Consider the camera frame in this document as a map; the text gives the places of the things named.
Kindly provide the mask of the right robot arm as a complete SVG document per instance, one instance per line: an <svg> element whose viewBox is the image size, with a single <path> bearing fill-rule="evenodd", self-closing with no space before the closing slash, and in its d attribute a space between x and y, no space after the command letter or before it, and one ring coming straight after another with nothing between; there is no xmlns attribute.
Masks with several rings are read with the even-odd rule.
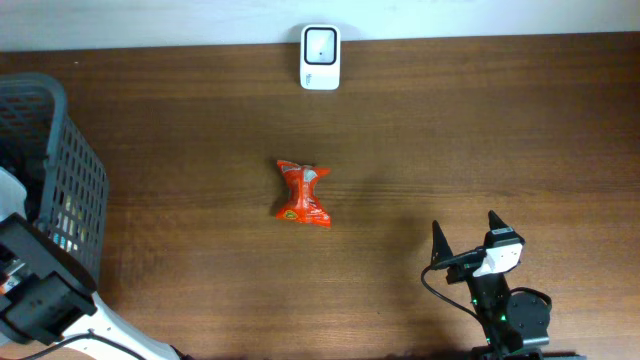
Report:
<svg viewBox="0 0 640 360"><path fill-rule="evenodd" d="M541 359L550 342L551 298L540 291L508 286L505 274L520 264L525 239L494 211L483 244L455 255L438 222L432 223L430 264L420 280L433 295L469 314L482 327L487 344L471 350L471 359ZM442 295L426 281L430 271L445 270L449 285L464 282L471 308Z"/></svg>

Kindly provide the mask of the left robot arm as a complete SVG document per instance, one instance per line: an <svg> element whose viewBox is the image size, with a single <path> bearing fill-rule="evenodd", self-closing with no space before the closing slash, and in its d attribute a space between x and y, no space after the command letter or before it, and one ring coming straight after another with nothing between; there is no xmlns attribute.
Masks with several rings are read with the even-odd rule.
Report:
<svg viewBox="0 0 640 360"><path fill-rule="evenodd" d="M93 359L185 359L123 320L91 275L26 220L24 185L1 171L1 342L69 348Z"/></svg>

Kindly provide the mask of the red snack bag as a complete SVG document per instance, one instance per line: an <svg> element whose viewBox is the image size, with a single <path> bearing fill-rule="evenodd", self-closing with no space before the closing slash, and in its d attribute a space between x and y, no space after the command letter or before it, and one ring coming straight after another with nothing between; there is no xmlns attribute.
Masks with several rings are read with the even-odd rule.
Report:
<svg viewBox="0 0 640 360"><path fill-rule="evenodd" d="M331 170L285 160L278 160L277 166L289 189L289 196L276 218L330 228L331 216L315 195L315 187Z"/></svg>

